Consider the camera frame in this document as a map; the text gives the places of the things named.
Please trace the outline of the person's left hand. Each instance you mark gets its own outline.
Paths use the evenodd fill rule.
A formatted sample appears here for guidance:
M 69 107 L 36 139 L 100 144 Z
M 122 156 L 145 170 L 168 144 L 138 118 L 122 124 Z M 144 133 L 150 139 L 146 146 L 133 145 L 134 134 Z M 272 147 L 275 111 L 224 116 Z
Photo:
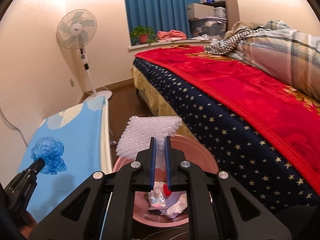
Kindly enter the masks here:
M 25 212 L 22 219 L 23 224 L 18 227 L 18 230 L 25 239 L 29 239 L 30 233 L 37 226 L 37 222 L 28 211 Z

